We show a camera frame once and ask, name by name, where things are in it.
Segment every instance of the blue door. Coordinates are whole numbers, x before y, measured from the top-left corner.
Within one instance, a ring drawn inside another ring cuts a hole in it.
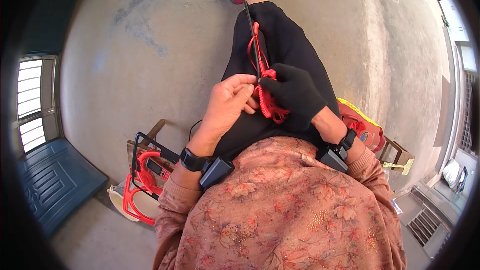
[[[64,138],[28,153],[18,171],[27,202],[47,236],[107,182]]]

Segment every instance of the person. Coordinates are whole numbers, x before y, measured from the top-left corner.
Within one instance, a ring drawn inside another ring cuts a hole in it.
[[[203,193],[202,173],[178,163],[159,196],[153,269],[405,269],[374,153],[355,138],[346,174],[316,159],[348,130],[315,49],[274,3],[246,1],[278,81],[257,81],[242,11],[225,75],[186,145],[197,157],[232,159],[235,170]],[[290,111],[283,124],[258,110],[256,83]]]

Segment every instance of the black pants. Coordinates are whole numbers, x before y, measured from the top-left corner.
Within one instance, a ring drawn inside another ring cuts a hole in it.
[[[327,100],[330,110],[340,117],[337,99],[325,67],[303,29],[271,2],[252,4],[250,12],[254,21],[260,24],[259,39],[268,64],[282,63],[308,71],[321,96]],[[257,75],[247,54],[250,39],[250,28],[244,10],[238,15],[235,24],[232,55],[222,81],[239,73]],[[215,156],[234,159],[255,142],[280,136],[309,141],[319,149],[326,148],[313,125],[304,132],[292,133],[283,130],[272,119],[265,118],[260,110],[253,115],[243,111],[237,122],[220,140]]]

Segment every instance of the pink floral blouse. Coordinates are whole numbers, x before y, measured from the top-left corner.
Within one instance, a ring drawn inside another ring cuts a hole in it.
[[[343,174],[316,148],[272,137],[203,195],[168,180],[155,227],[159,269],[405,269],[399,218],[375,155]]]

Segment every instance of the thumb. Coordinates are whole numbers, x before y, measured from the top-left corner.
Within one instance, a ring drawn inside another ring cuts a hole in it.
[[[233,97],[233,101],[238,104],[243,106],[244,104],[247,103],[248,99],[252,96],[254,93],[255,87],[253,85],[248,85],[243,87],[240,91],[238,91],[237,95]]]
[[[278,97],[281,94],[282,83],[274,79],[263,77],[258,81],[258,84],[267,89],[274,97]]]

